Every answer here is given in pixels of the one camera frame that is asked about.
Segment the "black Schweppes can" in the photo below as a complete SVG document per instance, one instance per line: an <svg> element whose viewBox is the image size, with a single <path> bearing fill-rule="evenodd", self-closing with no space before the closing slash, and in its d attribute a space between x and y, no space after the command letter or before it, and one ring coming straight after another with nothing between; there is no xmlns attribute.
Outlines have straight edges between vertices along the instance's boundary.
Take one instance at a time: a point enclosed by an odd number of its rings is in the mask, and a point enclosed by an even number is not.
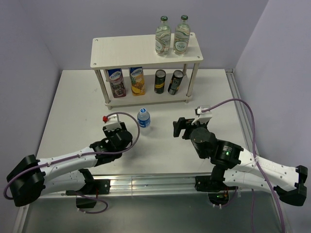
<svg viewBox="0 0 311 233"><path fill-rule="evenodd" d="M183 77L184 77L184 74L181 70L174 71L169 87L168 87L169 94L175 95L178 92Z"/></svg>
<svg viewBox="0 0 311 233"><path fill-rule="evenodd" d="M162 94L164 92L165 79L166 79L166 72L162 69L157 70L155 73L155 87L154 87L155 93Z"/></svg>

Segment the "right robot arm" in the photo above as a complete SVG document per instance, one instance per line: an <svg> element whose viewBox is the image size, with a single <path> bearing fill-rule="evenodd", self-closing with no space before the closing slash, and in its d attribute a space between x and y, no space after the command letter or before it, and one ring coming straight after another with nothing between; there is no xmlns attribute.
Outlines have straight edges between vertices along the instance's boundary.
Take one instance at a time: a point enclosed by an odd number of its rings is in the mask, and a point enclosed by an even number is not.
<svg viewBox="0 0 311 233"><path fill-rule="evenodd" d="M229 141L217 139L207 129L206 123L181 117L173 122L173 136L181 131L190 140L199 158L209 159L214 165L210 175L195 177L195 189L199 192L220 192L235 187L258 189L276 194L280 201L303 206L307 198L305 182L308 169L305 166L280 165Z"/></svg>

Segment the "Pocari water bottle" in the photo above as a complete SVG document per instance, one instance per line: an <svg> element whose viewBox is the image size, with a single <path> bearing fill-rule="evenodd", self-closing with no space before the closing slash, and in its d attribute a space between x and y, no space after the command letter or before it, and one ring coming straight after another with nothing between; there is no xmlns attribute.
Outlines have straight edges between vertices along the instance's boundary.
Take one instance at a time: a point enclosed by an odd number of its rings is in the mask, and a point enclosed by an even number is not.
<svg viewBox="0 0 311 233"><path fill-rule="evenodd" d="M137 114L137 121L140 126L140 133L148 135L151 131L151 116L146 108L140 108Z"/></svg>

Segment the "green-cap glass bottle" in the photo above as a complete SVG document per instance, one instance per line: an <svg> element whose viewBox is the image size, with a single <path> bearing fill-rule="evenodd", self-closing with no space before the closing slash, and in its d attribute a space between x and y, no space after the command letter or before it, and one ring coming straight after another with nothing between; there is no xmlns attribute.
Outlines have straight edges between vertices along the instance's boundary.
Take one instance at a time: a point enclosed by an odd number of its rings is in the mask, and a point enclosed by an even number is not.
<svg viewBox="0 0 311 233"><path fill-rule="evenodd" d="M181 22L175 28L173 51L177 55L183 55L188 48L190 39L190 26L188 24L188 19L187 15L182 15Z"/></svg>
<svg viewBox="0 0 311 233"><path fill-rule="evenodd" d="M157 27L155 33L155 51L159 56L166 56L171 45L171 28L167 16L162 16L160 20L161 24Z"/></svg>

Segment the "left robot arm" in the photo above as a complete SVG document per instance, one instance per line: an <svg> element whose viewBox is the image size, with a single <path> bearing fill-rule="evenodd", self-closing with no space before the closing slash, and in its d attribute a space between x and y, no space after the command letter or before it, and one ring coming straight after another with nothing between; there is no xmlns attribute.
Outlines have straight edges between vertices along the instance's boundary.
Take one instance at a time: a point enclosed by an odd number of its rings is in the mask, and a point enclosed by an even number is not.
<svg viewBox="0 0 311 233"><path fill-rule="evenodd" d="M36 159L33 154L24 157L7 176L15 206L25 206L40 196L63 190L91 193L95 182L88 169L119 159L133 144L133 136L124 123L111 131L104 127L103 131L104 139L77 152L48 159Z"/></svg>

